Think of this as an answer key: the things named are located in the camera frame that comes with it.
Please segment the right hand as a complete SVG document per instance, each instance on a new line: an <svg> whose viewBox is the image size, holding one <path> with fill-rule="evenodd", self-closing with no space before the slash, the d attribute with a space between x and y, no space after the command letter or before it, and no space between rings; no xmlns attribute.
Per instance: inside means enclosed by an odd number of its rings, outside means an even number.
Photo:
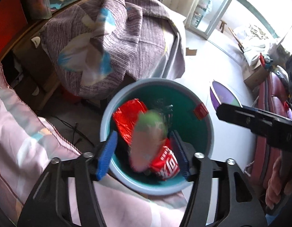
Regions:
<svg viewBox="0 0 292 227"><path fill-rule="evenodd" d="M266 190L265 202L270 210L274 208L281 200L281 191L284 185L284 180L280 177L280 168L282 165L281 156L277 158L273 165L273 172L268 181L268 188ZM290 195L292 193L292 180L289 181L284 188L284 194Z"/></svg>

